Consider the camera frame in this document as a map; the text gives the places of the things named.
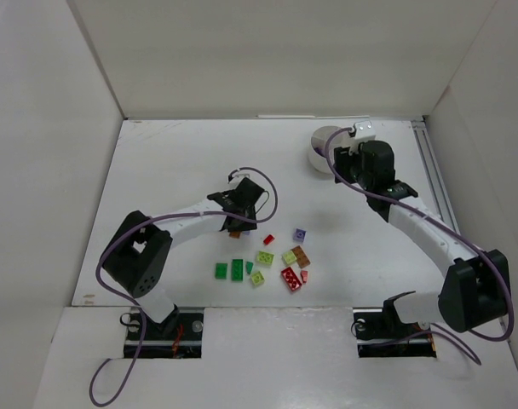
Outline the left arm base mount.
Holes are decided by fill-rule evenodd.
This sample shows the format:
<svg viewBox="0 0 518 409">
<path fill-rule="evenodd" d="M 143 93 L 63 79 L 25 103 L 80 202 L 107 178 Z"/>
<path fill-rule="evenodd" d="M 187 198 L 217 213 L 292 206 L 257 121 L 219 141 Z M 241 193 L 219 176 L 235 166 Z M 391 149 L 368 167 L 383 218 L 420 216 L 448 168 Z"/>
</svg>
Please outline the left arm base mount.
<svg viewBox="0 0 518 409">
<path fill-rule="evenodd" d="M 135 310 L 121 314 L 119 324 L 125 330 L 124 358 L 132 358 L 141 335 L 141 316 Z M 183 309 L 176 326 L 163 334 L 153 323 L 147 322 L 147 331 L 138 355 L 139 359 L 200 359 L 204 329 L 203 309 Z"/>
</svg>

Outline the small red lego brick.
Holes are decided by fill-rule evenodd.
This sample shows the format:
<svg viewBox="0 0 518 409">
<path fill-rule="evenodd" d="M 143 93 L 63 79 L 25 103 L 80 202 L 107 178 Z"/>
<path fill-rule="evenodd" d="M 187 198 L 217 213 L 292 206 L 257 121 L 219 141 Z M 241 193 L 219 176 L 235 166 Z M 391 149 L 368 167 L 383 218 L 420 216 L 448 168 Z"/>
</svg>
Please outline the small red lego brick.
<svg viewBox="0 0 518 409">
<path fill-rule="evenodd" d="M 274 241 L 274 236 L 272 234 L 269 234 L 264 240 L 263 240 L 263 244 L 264 245 L 269 245 L 271 244 L 272 242 Z"/>
</svg>

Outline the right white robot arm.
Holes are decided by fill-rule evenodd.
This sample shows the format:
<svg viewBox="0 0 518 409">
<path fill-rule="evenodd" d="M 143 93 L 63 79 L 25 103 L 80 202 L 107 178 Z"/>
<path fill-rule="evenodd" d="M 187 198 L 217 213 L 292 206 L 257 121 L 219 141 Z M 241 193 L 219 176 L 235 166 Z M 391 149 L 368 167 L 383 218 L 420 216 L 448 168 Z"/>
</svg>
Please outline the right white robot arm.
<svg viewBox="0 0 518 409">
<path fill-rule="evenodd" d="M 399 322 L 445 323 L 463 333 L 513 315 L 505 255 L 479 249 L 430 211 L 413 187 L 396 178 L 388 143 L 337 147 L 333 170 L 338 182 L 363 193 L 370 208 L 405 234 L 443 277 L 439 291 L 410 291 L 386 301 Z"/>
</svg>

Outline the large red lego brick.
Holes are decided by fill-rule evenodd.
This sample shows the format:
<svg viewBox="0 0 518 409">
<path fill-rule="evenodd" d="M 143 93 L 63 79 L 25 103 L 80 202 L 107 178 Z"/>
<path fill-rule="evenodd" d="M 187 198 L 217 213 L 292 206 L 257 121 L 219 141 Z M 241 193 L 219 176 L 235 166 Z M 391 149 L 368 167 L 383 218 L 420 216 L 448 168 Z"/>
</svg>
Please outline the large red lego brick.
<svg viewBox="0 0 518 409">
<path fill-rule="evenodd" d="M 280 272 L 280 276 L 291 292 L 296 292 L 302 288 L 302 282 L 296 275 L 293 268 L 288 267 L 283 269 Z"/>
</svg>

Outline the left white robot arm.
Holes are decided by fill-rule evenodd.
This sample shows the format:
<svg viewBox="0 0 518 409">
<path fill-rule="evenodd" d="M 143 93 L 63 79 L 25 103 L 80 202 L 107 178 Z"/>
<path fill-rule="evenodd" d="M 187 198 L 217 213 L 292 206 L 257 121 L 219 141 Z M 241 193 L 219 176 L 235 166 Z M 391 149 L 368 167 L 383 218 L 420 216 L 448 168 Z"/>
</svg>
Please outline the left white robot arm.
<svg viewBox="0 0 518 409">
<path fill-rule="evenodd" d="M 147 324 L 165 337 L 176 327 L 179 308 L 160 288 L 169 251 L 206 233 L 256 229 L 256 203 L 265 190 L 250 178 L 236 187 L 160 219 L 129 213 L 101 256 L 100 266 L 144 311 Z"/>
</svg>

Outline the purple small lego brick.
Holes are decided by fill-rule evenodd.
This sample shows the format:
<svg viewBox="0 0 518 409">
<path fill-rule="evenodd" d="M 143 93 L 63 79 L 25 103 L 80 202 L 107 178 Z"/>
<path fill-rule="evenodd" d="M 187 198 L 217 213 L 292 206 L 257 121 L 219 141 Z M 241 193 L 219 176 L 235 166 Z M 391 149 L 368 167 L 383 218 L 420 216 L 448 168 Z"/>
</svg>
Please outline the purple small lego brick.
<svg viewBox="0 0 518 409">
<path fill-rule="evenodd" d="M 302 243 L 306 238 L 306 231 L 300 228 L 296 228 L 295 232 L 293 233 L 293 239 L 296 242 Z"/>
</svg>

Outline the purple long lego brick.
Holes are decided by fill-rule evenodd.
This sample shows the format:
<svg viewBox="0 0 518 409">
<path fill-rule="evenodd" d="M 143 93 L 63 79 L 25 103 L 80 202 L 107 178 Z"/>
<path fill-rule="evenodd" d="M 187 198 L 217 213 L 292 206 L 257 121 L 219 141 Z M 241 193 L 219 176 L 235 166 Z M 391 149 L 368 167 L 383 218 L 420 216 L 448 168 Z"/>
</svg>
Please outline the purple long lego brick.
<svg viewBox="0 0 518 409">
<path fill-rule="evenodd" d="M 313 144 L 313 149 L 318 155 L 324 155 L 325 144 Z"/>
</svg>

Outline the brown studded lego brick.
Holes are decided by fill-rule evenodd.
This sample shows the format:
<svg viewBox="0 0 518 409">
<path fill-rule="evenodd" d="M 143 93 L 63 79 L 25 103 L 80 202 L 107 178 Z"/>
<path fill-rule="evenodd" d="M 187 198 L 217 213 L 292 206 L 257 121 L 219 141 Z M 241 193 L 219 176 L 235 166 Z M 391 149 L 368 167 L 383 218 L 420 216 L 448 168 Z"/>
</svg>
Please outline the brown studded lego brick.
<svg viewBox="0 0 518 409">
<path fill-rule="evenodd" d="M 296 263 L 300 269 L 304 269 L 310 265 L 311 262 L 307 256 L 307 254 L 305 253 L 305 251 L 303 250 L 303 248 L 300 245 L 292 248 L 291 252 L 295 256 Z"/>
</svg>

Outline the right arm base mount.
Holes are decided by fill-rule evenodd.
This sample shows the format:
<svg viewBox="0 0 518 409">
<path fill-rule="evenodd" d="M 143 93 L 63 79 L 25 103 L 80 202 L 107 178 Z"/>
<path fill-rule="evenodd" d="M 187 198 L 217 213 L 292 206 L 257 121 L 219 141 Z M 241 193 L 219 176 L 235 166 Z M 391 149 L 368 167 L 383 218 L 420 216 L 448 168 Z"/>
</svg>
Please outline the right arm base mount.
<svg viewBox="0 0 518 409">
<path fill-rule="evenodd" d="M 354 308 L 351 332 L 360 358 L 435 358 L 435 343 L 413 324 L 403 324 L 384 308 Z"/>
</svg>

